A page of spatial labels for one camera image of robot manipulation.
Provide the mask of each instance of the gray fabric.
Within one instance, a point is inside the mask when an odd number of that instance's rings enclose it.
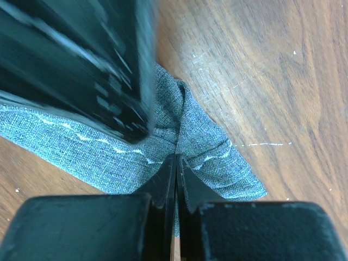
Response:
[[[185,155],[195,173],[225,198],[255,200],[262,183],[226,133],[200,108],[188,86],[156,65],[156,128],[127,145],[85,125],[26,108],[0,105],[0,135],[110,194],[128,194],[171,153]]]

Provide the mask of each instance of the wooden table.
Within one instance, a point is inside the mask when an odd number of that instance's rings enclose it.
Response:
[[[348,1],[160,2],[159,63],[225,129],[262,200],[318,203],[348,248]],[[100,193],[3,139],[0,155],[0,237],[28,197]]]

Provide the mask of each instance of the black object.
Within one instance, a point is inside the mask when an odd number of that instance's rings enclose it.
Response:
[[[170,260],[176,195],[182,260],[347,260],[316,204],[228,202],[170,155],[132,195],[28,200],[0,261]]]
[[[153,129],[157,0],[0,0],[0,102],[126,142]]]

